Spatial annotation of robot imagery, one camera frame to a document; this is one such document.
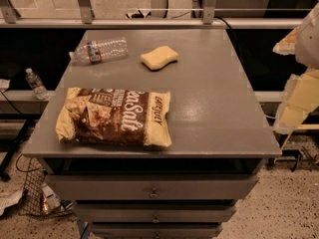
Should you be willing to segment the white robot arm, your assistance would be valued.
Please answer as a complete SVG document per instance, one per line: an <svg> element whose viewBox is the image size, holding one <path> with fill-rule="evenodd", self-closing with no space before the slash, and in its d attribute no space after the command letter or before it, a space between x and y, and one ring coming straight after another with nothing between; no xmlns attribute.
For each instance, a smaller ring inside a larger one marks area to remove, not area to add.
<svg viewBox="0 0 319 239"><path fill-rule="evenodd" d="M306 70L286 82L273 129L289 134L319 107L319 4L272 49L278 55L293 55Z"/></svg>

